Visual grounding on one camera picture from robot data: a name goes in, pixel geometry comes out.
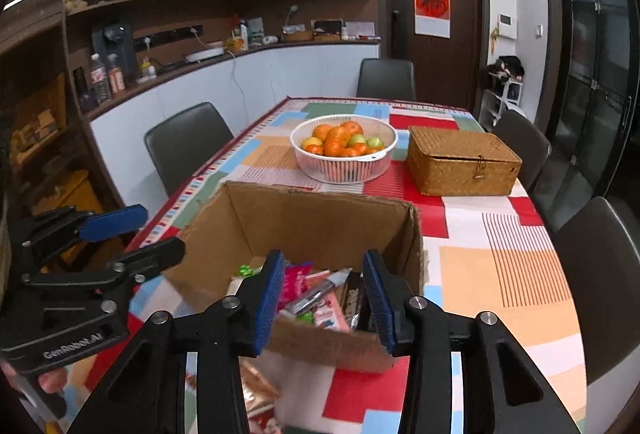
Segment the person's left hand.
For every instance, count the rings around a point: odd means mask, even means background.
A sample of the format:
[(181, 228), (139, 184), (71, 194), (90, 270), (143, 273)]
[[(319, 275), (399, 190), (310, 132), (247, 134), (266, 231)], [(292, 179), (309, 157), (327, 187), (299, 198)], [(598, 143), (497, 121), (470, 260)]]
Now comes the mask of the person's left hand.
[[(1, 362), (1, 370), (8, 379), (12, 388), (17, 391), (24, 391), (24, 384), (18, 380), (16, 371), (6, 362)], [(58, 368), (48, 373), (38, 376), (38, 385), (47, 394), (57, 393), (65, 388), (68, 381), (68, 371), (65, 367)]]

